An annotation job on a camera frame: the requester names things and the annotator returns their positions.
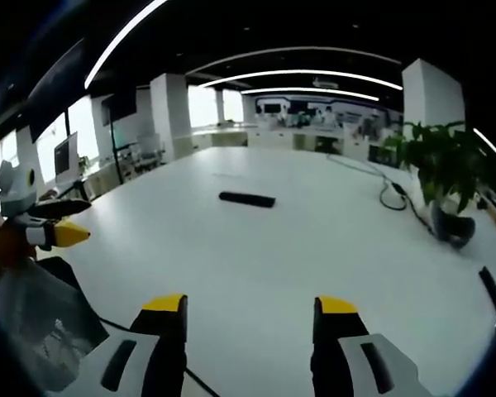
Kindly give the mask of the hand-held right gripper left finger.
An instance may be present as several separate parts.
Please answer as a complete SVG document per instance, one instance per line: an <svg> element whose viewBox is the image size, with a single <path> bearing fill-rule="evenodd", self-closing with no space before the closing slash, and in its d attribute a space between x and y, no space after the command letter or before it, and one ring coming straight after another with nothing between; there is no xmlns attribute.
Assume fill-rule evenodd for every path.
<svg viewBox="0 0 496 397"><path fill-rule="evenodd" d="M79 365L63 396L180 396L187 365L188 296L143 304L123 327L100 317L107 339Z"/></svg>

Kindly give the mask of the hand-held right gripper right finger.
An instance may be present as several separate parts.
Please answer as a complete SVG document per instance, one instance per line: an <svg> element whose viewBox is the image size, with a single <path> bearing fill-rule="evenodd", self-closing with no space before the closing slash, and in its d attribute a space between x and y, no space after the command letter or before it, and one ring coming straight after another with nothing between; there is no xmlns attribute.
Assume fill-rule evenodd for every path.
<svg viewBox="0 0 496 397"><path fill-rule="evenodd" d="M317 296L310 361L316 396L429 396L417 366L389 339L371 333L355 305Z"/></svg>

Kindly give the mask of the person's left hand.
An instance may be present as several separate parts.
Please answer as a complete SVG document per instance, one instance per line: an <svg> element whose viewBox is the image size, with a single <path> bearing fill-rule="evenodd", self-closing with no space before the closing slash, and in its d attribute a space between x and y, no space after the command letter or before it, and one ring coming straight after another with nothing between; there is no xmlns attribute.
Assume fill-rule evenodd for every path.
<svg viewBox="0 0 496 397"><path fill-rule="evenodd" d="M27 258L36 259L36 249L26 239L26 229L6 221L0 227L0 275L17 269Z"/></svg>

